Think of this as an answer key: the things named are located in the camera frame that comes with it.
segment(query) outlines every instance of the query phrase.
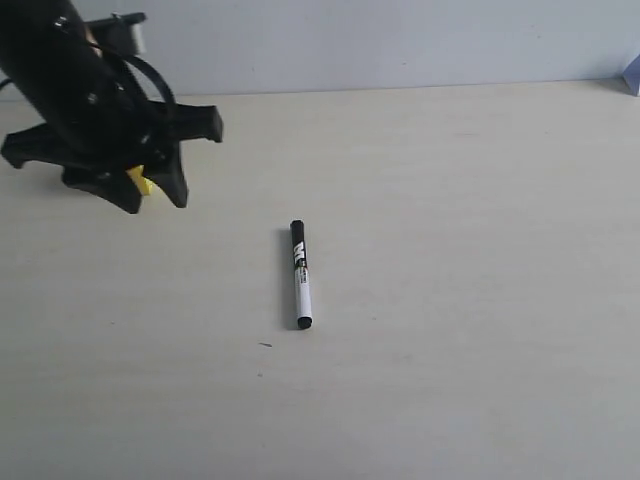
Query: white marker barrel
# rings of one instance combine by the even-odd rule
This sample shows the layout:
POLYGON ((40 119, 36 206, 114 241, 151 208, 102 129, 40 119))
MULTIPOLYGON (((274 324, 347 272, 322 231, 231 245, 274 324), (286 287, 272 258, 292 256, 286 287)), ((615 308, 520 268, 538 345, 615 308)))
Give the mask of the white marker barrel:
POLYGON ((311 313, 311 287, 309 285, 307 243, 304 238, 304 223, 302 220, 295 220, 291 223, 291 239, 293 241, 298 327, 301 330, 306 330, 311 328, 313 315, 311 313))

